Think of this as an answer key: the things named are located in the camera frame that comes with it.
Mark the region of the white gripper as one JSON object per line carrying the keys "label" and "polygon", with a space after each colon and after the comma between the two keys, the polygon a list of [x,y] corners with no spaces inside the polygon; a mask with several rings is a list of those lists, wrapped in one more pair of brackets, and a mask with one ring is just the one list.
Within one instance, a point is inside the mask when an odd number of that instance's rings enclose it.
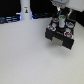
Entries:
{"label": "white gripper", "polygon": [[[62,9],[64,9],[66,7],[66,4],[69,2],[69,0],[50,0],[52,2],[52,5],[56,6],[56,7],[60,7]],[[70,19],[70,15],[71,15],[71,9],[67,8],[66,10],[66,19]],[[58,10],[56,9],[52,15],[52,20],[53,22],[58,22]]]}

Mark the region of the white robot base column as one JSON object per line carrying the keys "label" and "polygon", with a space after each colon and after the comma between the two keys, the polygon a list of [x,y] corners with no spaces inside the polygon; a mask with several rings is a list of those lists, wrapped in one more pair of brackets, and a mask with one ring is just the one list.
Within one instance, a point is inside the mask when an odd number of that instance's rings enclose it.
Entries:
{"label": "white robot base column", "polygon": [[20,0],[21,1],[21,19],[31,20],[32,12],[30,9],[30,0]]}

